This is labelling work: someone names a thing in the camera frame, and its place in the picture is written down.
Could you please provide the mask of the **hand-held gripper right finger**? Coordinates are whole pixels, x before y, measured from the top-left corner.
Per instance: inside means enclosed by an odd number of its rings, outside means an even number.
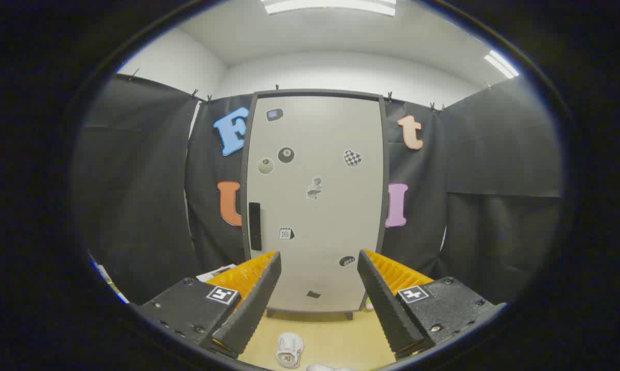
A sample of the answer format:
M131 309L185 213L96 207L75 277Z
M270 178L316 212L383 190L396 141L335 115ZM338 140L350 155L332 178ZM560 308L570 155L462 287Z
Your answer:
M455 277L431 279L368 249L359 252L357 272L398 361L460 340L506 308Z

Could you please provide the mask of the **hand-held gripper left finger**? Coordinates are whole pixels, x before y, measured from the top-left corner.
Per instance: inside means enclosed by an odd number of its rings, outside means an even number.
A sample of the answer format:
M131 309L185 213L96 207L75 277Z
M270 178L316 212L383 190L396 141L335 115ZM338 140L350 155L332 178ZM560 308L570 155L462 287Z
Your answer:
M280 252L271 251L209 280L183 278L133 307L169 338L237 359L262 320L281 272Z

